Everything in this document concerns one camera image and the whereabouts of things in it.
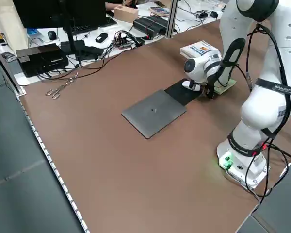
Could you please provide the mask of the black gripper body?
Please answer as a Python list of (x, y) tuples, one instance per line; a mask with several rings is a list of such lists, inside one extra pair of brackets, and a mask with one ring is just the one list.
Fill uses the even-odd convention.
[(213, 94), (215, 92), (215, 86), (212, 83), (201, 84), (203, 94)]

